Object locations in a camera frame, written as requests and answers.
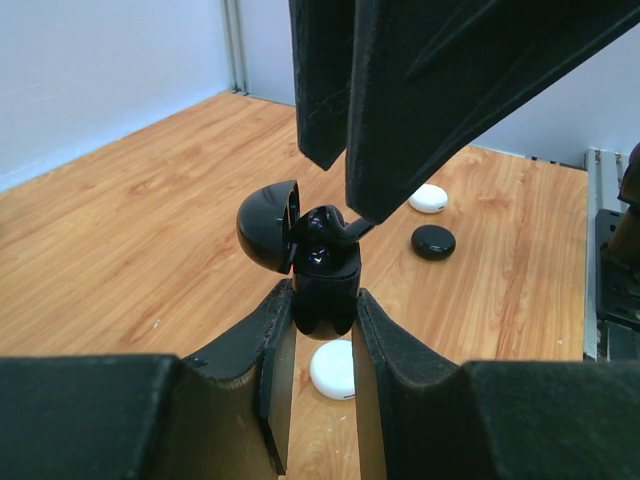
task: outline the white wall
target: white wall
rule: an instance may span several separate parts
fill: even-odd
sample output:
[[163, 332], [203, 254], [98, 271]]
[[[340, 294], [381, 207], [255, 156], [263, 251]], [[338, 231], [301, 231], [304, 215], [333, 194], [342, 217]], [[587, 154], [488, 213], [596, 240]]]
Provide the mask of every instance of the white wall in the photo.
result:
[[[294, 103], [287, 0], [238, 0], [250, 92]], [[640, 26], [609, 45], [474, 143], [582, 164], [589, 147], [630, 153], [640, 142]]]
[[0, 0], [0, 190], [230, 87], [222, 0]]

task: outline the black round object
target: black round object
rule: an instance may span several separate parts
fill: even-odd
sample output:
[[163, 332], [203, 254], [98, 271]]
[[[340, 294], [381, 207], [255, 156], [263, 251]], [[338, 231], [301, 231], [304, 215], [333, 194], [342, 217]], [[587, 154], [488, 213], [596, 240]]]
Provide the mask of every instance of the black round object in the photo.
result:
[[444, 260], [456, 249], [456, 238], [446, 228], [423, 225], [411, 235], [413, 250], [427, 260]]

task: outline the wooden surface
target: wooden surface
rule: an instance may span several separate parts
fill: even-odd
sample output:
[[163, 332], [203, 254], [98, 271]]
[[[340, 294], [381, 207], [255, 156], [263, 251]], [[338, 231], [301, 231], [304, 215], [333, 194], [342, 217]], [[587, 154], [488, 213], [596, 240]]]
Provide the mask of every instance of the wooden surface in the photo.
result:
[[[296, 148], [294, 111], [220, 95], [0, 196], [0, 354], [187, 355], [247, 315], [280, 278], [236, 241], [254, 190], [297, 178], [303, 211], [344, 205], [344, 163]], [[465, 148], [432, 179], [450, 196], [403, 205], [362, 241], [362, 285], [446, 357], [582, 357], [587, 177]], [[353, 212], [346, 212], [352, 220]], [[410, 250], [424, 223], [458, 241]], [[357, 479], [354, 402], [322, 398], [299, 338], [290, 479]]]

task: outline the wooden table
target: wooden table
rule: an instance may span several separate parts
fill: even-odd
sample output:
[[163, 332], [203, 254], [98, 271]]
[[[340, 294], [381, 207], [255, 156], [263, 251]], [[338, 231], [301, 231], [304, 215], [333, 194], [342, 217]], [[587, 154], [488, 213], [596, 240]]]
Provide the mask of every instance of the wooden table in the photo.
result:
[[[291, 107], [223, 94], [2, 194], [0, 354], [186, 355], [208, 343], [280, 278], [240, 250], [235, 215], [290, 178], [303, 211], [346, 209], [343, 161], [324, 173], [298, 153]], [[432, 181], [447, 209], [403, 205], [365, 237], [362, 285], [456, 362], [581, 359], [586, 173], [465, 148]], [[442, 263], [410, 249], [428, 222], [457, 237]], [[287, 478], [357, 479], [354, 402], [311, 385], [318, 346], [299, 338]]]

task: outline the white disc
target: white disc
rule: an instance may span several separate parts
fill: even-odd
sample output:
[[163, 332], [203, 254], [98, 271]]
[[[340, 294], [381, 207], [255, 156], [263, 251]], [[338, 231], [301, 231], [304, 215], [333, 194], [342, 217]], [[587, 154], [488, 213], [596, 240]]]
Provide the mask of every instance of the white disc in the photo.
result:
[[332, 340], [311, 358], [311, 381], [325, 397], [348, 400], [356, 394], [351, 342]]
[[422, 185], [409, 197], [409, 205], [422, 213], [438, 213], [447, 206], [447, 192], [436, 185]]

